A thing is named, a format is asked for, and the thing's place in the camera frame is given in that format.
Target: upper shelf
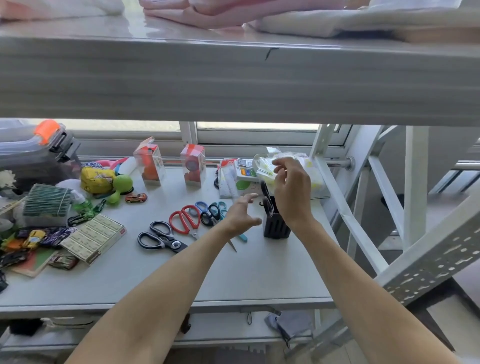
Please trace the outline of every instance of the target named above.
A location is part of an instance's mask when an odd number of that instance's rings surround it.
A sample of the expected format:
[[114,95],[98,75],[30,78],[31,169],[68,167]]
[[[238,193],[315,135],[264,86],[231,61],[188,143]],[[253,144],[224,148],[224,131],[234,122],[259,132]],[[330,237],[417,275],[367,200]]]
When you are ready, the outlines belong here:
[[0,117],[478,125],[480,46],[197,29],[123,16],[0,24]]

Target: green dumbbell-shaped toy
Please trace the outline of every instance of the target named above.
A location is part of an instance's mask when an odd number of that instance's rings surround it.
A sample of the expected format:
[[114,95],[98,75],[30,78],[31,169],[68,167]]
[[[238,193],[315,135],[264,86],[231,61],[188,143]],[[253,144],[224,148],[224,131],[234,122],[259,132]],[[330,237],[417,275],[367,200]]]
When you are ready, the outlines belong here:
[[133,180],[127,174],[120,174],[113,180],[115,192],[107,197],[109,205],[117,204],[120,201],[120,194],[130,191],[133,188]]

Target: black pen holder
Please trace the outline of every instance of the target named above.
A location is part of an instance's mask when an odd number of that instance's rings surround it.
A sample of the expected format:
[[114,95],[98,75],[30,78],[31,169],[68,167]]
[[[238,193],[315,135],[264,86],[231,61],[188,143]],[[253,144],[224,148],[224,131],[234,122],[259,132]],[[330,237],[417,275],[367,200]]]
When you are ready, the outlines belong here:
[[270,197],[273,205],[274,213],[272,215],[265,214],[263,227],[264,237],[271,239],[286,239],[290,235],[290,228],[287,226],[283,217],[278,213],[275,203],[275,197]]

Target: orange toy car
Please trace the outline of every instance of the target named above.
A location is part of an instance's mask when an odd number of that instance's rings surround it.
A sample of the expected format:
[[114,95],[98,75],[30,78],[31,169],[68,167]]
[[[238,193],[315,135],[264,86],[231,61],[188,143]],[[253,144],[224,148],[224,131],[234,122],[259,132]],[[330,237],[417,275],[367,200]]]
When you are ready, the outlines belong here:
[[125,196],[125,201],[127,204],[131,204],[132,202],[145,202],[146,200],[146,194],[128,194]]

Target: yellow bag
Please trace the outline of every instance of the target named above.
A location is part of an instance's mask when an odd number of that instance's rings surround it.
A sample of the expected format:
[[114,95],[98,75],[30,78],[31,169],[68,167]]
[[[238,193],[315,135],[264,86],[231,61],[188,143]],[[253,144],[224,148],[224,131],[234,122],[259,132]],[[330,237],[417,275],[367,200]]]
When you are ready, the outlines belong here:
[[91,194],[106,194],[113,190],[113,170],[102,170],[100,168],[83,167],[80,173],[81,187]]

